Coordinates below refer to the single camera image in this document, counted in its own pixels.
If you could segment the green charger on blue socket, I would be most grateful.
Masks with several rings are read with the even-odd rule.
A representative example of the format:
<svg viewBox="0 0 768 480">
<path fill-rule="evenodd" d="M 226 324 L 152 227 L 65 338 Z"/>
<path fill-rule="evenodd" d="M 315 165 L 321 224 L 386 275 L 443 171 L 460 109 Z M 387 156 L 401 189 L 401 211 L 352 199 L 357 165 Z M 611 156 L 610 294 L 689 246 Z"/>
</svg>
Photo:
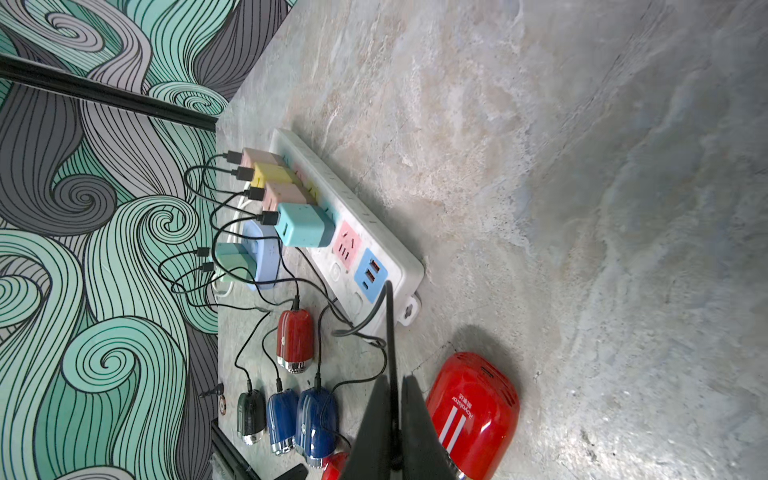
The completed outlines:
<svg viewBox="0 0 768 480">
<path fill-rule="evenodd" d="M 244 281 L 251 283 L 255 280 L 257 263 L 241 243 L 218 243 L 215 248 L 216 256 L 221 264 L 217 272 L 222 274 L 220 281 Z"/>
</svg>

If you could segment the white long power strip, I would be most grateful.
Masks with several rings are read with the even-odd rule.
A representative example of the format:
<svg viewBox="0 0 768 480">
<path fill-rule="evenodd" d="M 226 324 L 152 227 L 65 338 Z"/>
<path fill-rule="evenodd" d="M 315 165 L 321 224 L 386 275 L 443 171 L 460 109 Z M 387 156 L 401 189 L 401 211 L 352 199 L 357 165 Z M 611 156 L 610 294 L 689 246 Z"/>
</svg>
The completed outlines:
<svg viewBox="0 0 768 480">
<path fill-rule="evenodd" d="M 335 226 L 330 245 L 308 255 L 349 320 L 364 320 L 389 281 L 394 319 L 412 324 L 421 310 L 422 263 L 294 132 L 274 129 L 270 151 L 283 158 Z"/>
</svg>

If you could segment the blue round power socket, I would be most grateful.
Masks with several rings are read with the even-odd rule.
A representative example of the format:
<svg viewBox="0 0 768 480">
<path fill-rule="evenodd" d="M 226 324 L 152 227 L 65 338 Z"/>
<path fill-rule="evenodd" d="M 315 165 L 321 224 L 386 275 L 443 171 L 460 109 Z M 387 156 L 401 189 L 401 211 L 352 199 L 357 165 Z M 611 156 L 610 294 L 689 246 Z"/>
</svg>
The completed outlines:
<svg viewBox="0 0 768 480">
<path fill-rule="evenodd" d="M 242 244 L 256 263 L 254 280 L 261 282 L 259 285 L 261 290 L 273 289 L 275 285 L 266 284 L 266 281 L 277 280 L 279 274 L 279 237 L 275 228 L 248 220 L 243 225 L 242 235 Z"/>
</svg>

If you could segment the red shaver front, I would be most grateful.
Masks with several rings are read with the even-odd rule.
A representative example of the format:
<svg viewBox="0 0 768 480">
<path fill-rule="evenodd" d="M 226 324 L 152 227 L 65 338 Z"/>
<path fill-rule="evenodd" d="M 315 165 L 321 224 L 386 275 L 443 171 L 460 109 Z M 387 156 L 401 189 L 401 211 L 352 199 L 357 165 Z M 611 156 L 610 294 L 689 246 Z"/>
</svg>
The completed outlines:
<svg viewBox="0 0 768 480">
<path fill-rule="evenodd" d="M 344 467 L 347 463 L 349 454 L 347 452 L 338 452 L 327 458 L 323 468 L 322 480 L 339 480 Z"/>
</svg>

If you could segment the yellow USB charger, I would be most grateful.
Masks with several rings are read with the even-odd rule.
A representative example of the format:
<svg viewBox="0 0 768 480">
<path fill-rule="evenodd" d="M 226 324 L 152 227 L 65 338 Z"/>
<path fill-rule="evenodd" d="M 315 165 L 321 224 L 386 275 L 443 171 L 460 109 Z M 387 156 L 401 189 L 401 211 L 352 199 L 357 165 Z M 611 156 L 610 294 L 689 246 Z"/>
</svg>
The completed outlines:
<svg viewBox="0 0 768 480">
<path fill-rule="evenodd" d="M 293 171 L 282 165 L 268 163 L 253 163 L 253 178 L 250 181 L 251 187 L 265 188 L 269 182 L 279 184 L 299 185 L 300 180 Z"/>
</svg>

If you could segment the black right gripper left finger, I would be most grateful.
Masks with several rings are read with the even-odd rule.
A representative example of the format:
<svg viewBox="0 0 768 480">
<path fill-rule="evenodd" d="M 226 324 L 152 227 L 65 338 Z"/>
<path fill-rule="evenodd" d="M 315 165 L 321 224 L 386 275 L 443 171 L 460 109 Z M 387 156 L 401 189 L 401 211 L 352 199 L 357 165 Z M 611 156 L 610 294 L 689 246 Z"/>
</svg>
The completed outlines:
<svg viewBox="0 0 768 480">
<path fill-rule="evenodd" d="M 387 377 L 379 377 L 374 383 L 356 443 L 347 458 L 340 479 L 389 479 L 393 440 L 394 407 L 390 382 Z"/>
</svg>

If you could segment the teal USB charger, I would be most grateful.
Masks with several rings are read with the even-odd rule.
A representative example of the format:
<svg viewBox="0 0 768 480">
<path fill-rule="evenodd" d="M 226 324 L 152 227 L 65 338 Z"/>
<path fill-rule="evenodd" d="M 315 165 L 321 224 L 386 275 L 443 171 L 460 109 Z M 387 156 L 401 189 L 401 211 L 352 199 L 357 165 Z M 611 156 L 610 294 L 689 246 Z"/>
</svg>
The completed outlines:
<svg viewBox="0 0 768 480">
<path fill-rule="evenodd" d="M 284 245 L 296 248 L 323 248 L 331 244 L 335 224 L 318 206 L 281 203 L 276 231 Z"/>
</svg>

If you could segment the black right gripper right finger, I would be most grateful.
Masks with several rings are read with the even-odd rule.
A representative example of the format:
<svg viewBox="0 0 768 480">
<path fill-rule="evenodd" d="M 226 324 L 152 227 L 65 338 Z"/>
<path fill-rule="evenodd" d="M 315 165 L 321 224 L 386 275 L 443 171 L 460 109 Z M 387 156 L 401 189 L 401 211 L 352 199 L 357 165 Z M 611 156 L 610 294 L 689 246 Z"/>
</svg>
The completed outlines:
<svg viewBox="0 0 768 480">
<path fill-rule="evenodd" d="M 414 376 L 402 383 L 401 440 L 403 479 L 455 479 Z"/>
</svg>

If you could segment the pink end USB charger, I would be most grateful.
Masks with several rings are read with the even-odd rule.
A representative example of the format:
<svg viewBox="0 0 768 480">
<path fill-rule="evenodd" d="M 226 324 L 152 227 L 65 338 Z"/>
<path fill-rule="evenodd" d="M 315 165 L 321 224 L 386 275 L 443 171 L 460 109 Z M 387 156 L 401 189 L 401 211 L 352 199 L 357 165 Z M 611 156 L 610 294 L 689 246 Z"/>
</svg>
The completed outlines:
<svg viewBox="0 0 768 480">
<path fill-rule="evenodd" d="M 285 163 L 280 155 L 272 152 L 258 150 L 253 148 L 244 148 L 240 160 L 240 167 L 253 168 L 255 164 L 269 164 L 284 166 Z"/>
</svg>

